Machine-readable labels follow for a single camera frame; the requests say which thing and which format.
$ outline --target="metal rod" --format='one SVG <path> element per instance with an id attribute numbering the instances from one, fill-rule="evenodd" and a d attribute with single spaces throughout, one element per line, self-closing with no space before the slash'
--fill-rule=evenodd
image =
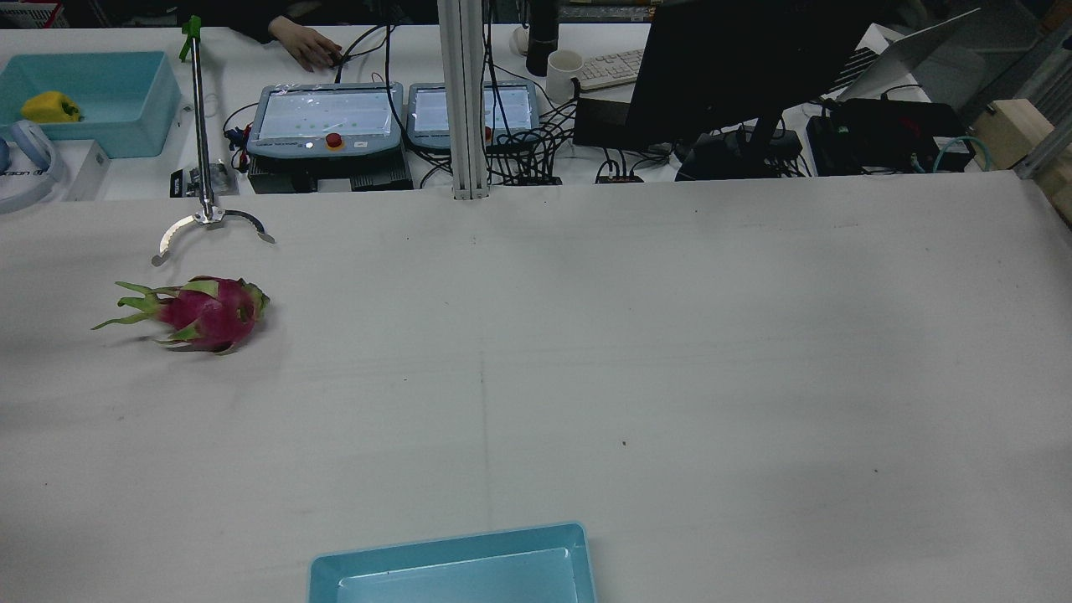
<path id="1" fill-rule="evenodd" d="M 1049 165 L 1058 155 L 1064 152 L 1069 143 L 1072 143 L 1072 114 L 1062 117 L 1054 126 L 1054 131 L 1036 145 L 1031 152 L 1027 153 L 1027 157 L 1019 162 L 1014 172 L 1024 180 L 1033 178 L 1036 174 Z"/>
<path id="2" fill-rule="evenodd" d="M 455 198 L 488 196 L 483 143 L 483 30 L 480 0 L 440 0 Z"/>
<path id="3" fill-rule="evenodd" d="M 205 94 L 200 78 L 200 40 L 190 39 L 190 55 L 194 72 L 194 122 L 197 132 L 197 170 L 200 172 L 200 202 L 205 218 L 212 218 L 215 194 L 212 192 L 212 174 L 208 165 L 208 135 L 205 133 Z"/>

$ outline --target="monitor stand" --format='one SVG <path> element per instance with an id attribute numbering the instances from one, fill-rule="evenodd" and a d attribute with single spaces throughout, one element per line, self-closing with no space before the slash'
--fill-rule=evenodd
<path id="1" fill-rule="evenodd" d="M 766 164 L 768 147 L 780 114 L 759 118 L 751 135 L 744 128 L 727 134 L 701 134 L 682 162 L 675 180 L 777 178 Z"/>

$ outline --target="keyboard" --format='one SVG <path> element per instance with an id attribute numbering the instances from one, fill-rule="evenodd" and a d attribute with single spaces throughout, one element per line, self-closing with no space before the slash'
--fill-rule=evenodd
<path id="1" fill-rule="evenodd" d="M 827 90 L 827 93 L 830 94 L 832 92 L 836 92 L 837 90 L 840 90 L 842 88 L 845 88 L 849 84 L 855 82 L 857 78 L 860 77 L 860 75 L 876 60 L 878 60 L 878 55 L 875 50 L 872 50 L 870 48 L 858 48 L 857 52 L 852 53 L 852 56 L 849 57 L 849 60 L 845 62 L 845 67 L 842 68 L 842 72 L 837 74 L 837 79 L 834 80 L 830 90 Z"/>
<path id="2" fill-rule="evenodd" d="M 644 50 L 627 50 L 613 55 L 589 57 L 581 67 L 577 79 L 581 83 L 581 91 L 589 92 L 611 86 L 632 84 L 640 71 L 640 59 Z"/>
<path id="3" fill-rule="evenodd" d="M 584 60 L 577 78 L 581 84 L 581 91 L 589 92 L 611 86 L 632 84 L 637 80 L 640 61 L 643 58 L 643 49 L 589 57 Z M 845 67 L 842 68 L 837 79 L 834 80 L 828 93 L 836 92 L 855 82 L 876 60 L 878 60 L 878 54 L 875 50 L 858 48 L 845 62 Z"/>

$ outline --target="pink fruit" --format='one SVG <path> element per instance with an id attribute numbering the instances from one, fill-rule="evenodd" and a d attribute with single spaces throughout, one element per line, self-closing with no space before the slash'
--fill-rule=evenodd
<path id="1" fill-rule="evenodd" d="M 189 343 L 213 352 L 226 352 L 244 339 L 264 317 L 268 305 L 268 296 L 257 285 L 241 279 L 194 277 L 182 286 L 158 289 L 129 282 L 116 284 L 143 295 L 119 299 L 119 306 L 130 306 L 140 312 L 104 321 L 94 329 L 106 324 L 134 324 L 152 319 L 175 329 L 161 343 Z"/>

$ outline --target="yellow bell pepper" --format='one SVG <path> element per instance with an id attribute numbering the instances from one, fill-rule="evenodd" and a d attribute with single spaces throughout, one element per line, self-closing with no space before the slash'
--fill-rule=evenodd
<path id="1" fill-rule="evenodd" d="M 33 97 L 23 105 L 23 117 L 38 123 L 78 121 L 81 111 L 66 94 L 49 90 Z"/>

